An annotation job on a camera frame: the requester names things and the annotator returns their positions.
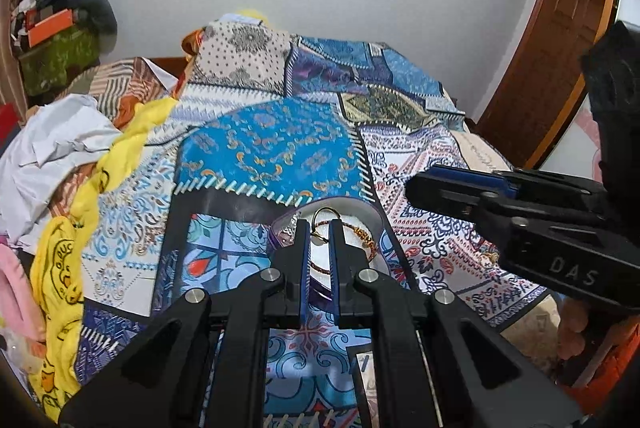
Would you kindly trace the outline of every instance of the yellow towel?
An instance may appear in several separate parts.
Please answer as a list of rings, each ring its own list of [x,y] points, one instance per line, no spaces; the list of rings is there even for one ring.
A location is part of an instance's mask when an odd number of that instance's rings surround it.
[[[53,218],[38,243],[30,278],[36,303],[46,315],[47,355],[40,374],[29,381],[45,413],[56,422],[60,409],[80,388],[74,362],[82,326],[81,254],[98,225],[98,196],[118,188],[136,169],[149,131],[166,120],[176,103],[164,98],[136,105],[124,134],[78,188],[69,217]]]

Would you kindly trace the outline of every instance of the wooden door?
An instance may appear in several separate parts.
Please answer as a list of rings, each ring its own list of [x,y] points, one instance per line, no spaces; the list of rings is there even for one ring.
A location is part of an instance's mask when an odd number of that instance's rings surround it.
[[[580,77],[605,0],[537,0],[520,45],[476,130],[523,167]]]

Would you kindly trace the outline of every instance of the orange box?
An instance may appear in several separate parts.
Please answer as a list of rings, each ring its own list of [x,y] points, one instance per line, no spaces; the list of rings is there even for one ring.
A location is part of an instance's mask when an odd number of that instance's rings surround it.
[[[38,43],[52,37],[54,34],[65,30],[74,24],[73,12],[71,9],[65,9],[53,16],[49,16],[46,20],[42,20],[31,29],[29,34],[29,46],[34,47]]]

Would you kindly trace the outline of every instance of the blanket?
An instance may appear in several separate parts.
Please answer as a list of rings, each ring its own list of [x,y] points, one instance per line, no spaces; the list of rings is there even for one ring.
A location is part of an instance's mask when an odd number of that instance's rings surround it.
[[[81,254],[79,384],[188,288],[223,291],[268,267],[270,223],[328,196],[384,214],[378,248],[405,287],[452,289],[498,329],[546,296],[500,270],[473,224],[406,201],[407,178],[434,164],[510,167],[398,51],[230,22],[205,27],[193,46],[178,103],[150,131],[140,165],[98,199]],[[338,329],[321,303],[299,331],[271,331],[267,426],[299,414],[300,426],[375,423],[370,379],[351,371],[368,352],[370,332]]]

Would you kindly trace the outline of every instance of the metal screw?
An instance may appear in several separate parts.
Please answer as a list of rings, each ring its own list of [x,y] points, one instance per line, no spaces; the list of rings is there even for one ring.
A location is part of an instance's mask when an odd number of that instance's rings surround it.
[[[456,299],[456,295],[449,289],[438,289],[435,294],[436,302],[442,303],[442,305],[449,305]]]
[[[523,217],[511,217],[511,223],[518,227],[527,227],[529,225],[529,220]]]
[[[204,291],[202,289],[189,289],[184,297],[189,303],[200,303],[204,300]]]
[[[372,283],[378,279],[378,271],[373,269],[363,269],[358,273],[358,277],[367,283]]]
[[[274,282],[278,278],[280,278],[280,271],[278,271],[275,267],[268,267],[267,269],[263,269],[262,271],[260,271],[260,278],[262,278],[266,282]]]

